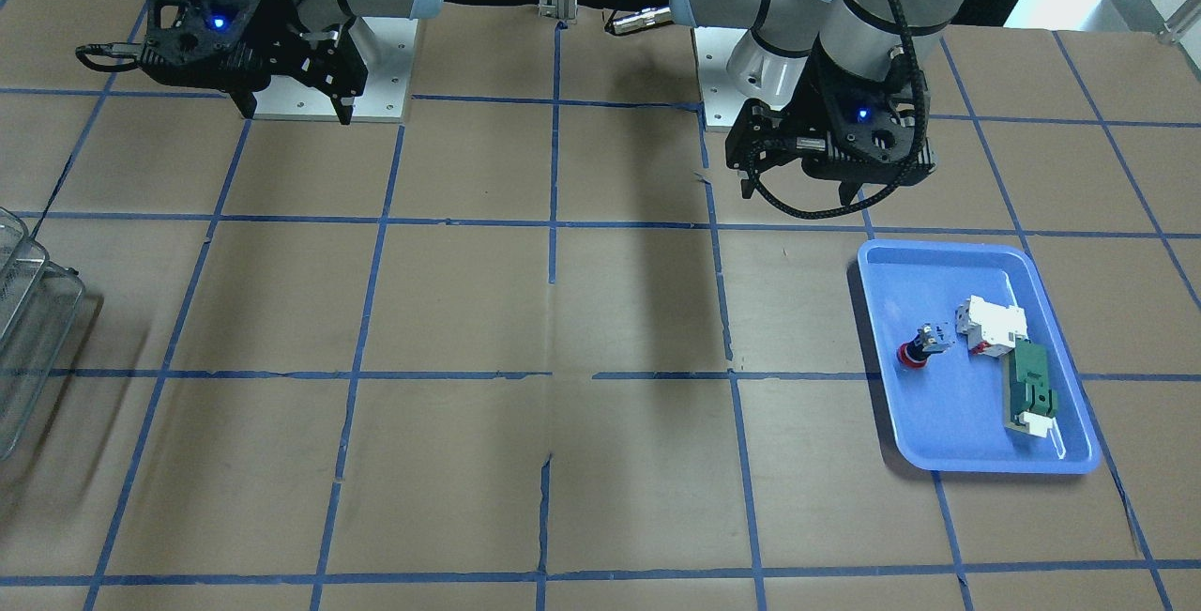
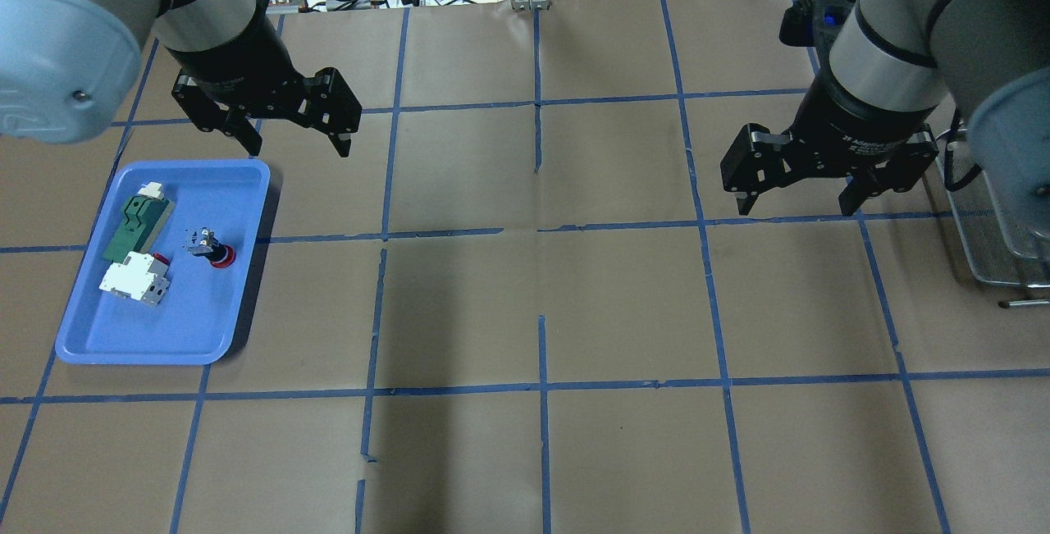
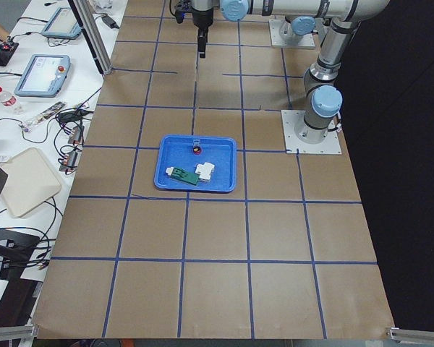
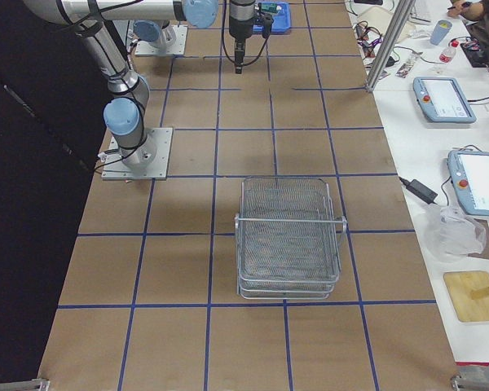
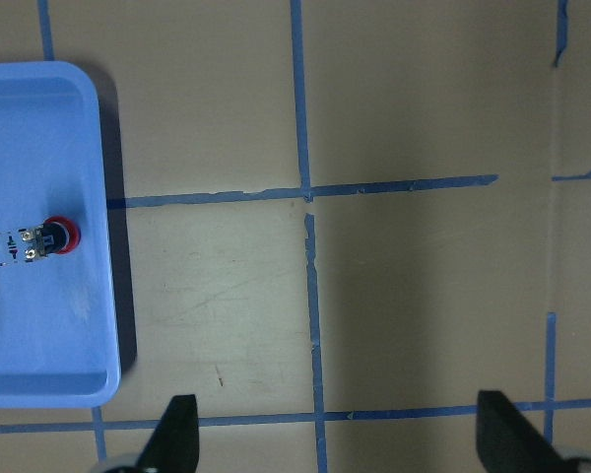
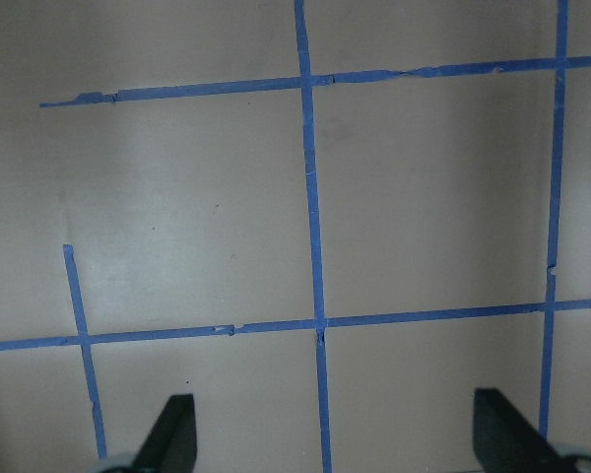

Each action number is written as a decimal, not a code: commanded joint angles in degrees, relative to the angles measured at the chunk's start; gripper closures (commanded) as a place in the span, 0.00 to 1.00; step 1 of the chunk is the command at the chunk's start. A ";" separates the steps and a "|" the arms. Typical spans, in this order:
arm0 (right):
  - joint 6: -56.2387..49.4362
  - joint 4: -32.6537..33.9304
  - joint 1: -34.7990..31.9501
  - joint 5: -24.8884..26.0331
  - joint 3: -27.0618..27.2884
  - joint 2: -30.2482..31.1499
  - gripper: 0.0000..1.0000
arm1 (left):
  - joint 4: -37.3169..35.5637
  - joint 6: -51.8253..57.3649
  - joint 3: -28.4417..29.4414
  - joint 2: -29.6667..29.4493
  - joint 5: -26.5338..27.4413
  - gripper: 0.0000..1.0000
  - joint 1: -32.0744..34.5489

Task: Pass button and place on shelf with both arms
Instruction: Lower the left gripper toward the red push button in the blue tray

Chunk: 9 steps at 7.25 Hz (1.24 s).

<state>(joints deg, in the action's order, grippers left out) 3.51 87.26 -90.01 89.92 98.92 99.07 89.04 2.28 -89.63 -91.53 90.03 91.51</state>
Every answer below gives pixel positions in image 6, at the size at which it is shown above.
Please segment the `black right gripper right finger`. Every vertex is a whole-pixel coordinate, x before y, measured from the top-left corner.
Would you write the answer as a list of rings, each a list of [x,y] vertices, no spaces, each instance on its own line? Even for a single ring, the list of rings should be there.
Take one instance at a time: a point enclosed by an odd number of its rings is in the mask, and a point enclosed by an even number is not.
[[[560,456],[496,388],[477,388],[473,451],[485,472],[570,472]]]

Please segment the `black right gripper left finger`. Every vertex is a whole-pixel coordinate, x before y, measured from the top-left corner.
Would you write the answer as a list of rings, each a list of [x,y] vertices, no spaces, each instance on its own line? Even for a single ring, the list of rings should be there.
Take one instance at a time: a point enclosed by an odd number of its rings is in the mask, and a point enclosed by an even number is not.
[[[190,473],[198,456],[192,394],[172,395],[131,463],[132,472]]]

